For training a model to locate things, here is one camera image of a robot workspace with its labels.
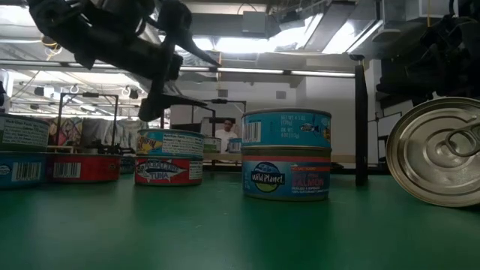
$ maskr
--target barcode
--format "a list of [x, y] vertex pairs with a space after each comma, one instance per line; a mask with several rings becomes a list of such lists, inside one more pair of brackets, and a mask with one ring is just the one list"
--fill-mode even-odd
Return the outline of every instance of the barcode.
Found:
[[231, 152], [233, 152], [233, 151], [238, 152], [238, 151], [240, 151], [241, 145], [242, 145], [241, 142], [232, 142], [232, 143], [230, 143], [229, 150]]
[[42, 163], [14, 163], [12, 182], [40, 180]]
[[262, 141], [262, 122], [248, 123], [243, 134], [244, 143], [260, 143]]
[[53, 165], [54, 178], [80, 178], [81, 163], [55, 163]]

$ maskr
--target fish illustration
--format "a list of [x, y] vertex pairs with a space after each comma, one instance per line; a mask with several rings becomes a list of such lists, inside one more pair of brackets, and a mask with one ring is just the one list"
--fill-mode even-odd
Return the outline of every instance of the fish illustration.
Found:
[[172, 160], [147, 160], [140, 163], [136, 168], [136, 172], [143, 178], [148, 179], [148, 182], [151, 180], [168, 180], [170, 182], [173, 176], [184, 171], [186, 169], [175, 165]]
[[320, 126], [318, 125], [314, 126], [313, 124], [310, 124], [310, 123], [304, 123], [303, 125], [300, 126], [300, 130], [305, 132], [320, 132]]

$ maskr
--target can label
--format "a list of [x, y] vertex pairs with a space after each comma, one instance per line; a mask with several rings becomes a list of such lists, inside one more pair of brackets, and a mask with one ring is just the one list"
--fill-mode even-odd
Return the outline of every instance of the can label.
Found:
[[325, 197], [330, 186], [326, 157], [244, 156], [244, 192], [280, 198]]
[[202, 181], [201, 160], [138, 157], [135, 182], [150, 185], [195, 185]]
[[41, 183], [45, 176], [45, 156], [2, 154], [0, 157], [0, 188], [14, 188]]
[[47, 168], [54, 182], [109, 182], [119, 179], [119, 156], [53, 155]]
[[164, 131], [139, 131], [137, 154], [203, 157], [203, 136]]
[[229, 153], [242, 153], [242, 138], [233, 138], [228, 140]]
[[0, 150], [44, 150], [48, 144], [48, 132], [47, 123], [0, 116]]
[[204, 153], [220, 153], [222, 147], [222, 140], [218, 138], [206, 137], [204, 140]]
[[243, 146], [330, 147], [330, 116], [264, 112], [243, 118]]

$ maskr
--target metal frame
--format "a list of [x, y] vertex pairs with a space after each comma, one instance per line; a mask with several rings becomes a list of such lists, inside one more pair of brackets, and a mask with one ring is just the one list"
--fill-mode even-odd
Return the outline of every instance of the metal frame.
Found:
[[68, 104], [63, 104], [63, 97], [64, 96], [71, 96], [72, 98], [75, 98], [76, 96], [82, 96], [84, 98], [99, 98], [99, 97], [113, 97], [115, 98], [115, 111], [113, 113], [113, 131], [112, 131], [112, 147], [115, 145], [115, 133], [116, 133], [116, 124], [117, 124], [117, 111], [119, 108], [119, 96], [117, 94], [97, 94], [97, 93], [82, 93], [82, 94], [72, 94], [72, 93], [61, 93], [60, 94], [60, 104], [58, 105], [58, 120], [57, 120], [57, 133], [55, 135], [55, 141], [57, 144], [59, 144], [60, 140], [60, 127], [62, 125], [62, 110], [63, 107]]

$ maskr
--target blue can label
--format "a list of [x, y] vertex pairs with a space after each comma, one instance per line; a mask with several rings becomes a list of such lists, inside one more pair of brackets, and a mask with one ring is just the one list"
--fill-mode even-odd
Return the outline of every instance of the blue can label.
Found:
[[244, 156], [244, 192], [279, 198], [326, 197], [330, 160], [324, 157]]
[[44, 181], [46, 158], [40, 154], [2, 155], [0, 187], [14, 188]]
[[232, 138], [228, 140], [229, 153], [242, 153], [242, 138]]
[[330, 117], [312, 112], [264, 112], [243, 118], [243, 146], [330, 148]]
[[144, 155], [203, 157], [203, 135], [175, 131], [139, 131], [136, 153]]

